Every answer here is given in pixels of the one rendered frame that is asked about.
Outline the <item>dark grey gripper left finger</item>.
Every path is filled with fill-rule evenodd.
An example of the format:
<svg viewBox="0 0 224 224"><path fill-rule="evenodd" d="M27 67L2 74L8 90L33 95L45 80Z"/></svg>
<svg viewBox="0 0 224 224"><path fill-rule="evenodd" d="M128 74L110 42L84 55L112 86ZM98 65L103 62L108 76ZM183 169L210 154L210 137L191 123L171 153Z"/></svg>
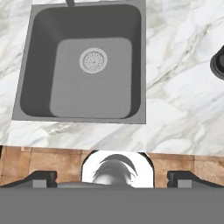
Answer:
<svg viewBox="0 0 224 224"><path fill-rule="evenodd" d="M3 188L55 188L58 184L56 171L34 171L24 179L3 185Z"/></svg>

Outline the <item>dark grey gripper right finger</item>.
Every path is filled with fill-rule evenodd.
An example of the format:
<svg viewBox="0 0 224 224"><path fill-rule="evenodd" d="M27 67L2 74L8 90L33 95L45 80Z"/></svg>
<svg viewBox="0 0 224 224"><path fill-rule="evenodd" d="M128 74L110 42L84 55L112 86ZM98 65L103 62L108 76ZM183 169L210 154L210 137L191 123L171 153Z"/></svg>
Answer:
<svg viewBox="0 0 224 224"><path fill-rule="evenodd" d="M167 178L168 188L224 188L224 185L215 184L207 180L201 179L194 175L191 171L168 171Z"/></svg>

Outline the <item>grey kitchen sink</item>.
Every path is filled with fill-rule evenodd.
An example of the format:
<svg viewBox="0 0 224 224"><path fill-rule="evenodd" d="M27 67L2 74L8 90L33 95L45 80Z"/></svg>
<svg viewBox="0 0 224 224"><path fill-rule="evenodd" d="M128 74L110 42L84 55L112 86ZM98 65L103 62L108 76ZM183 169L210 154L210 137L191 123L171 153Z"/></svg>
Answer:
<svg viewBox="0 0 224 224"><path fill-rule="evenodd" d="M146 2L34 4L12 117L146 122Z"/></svg>

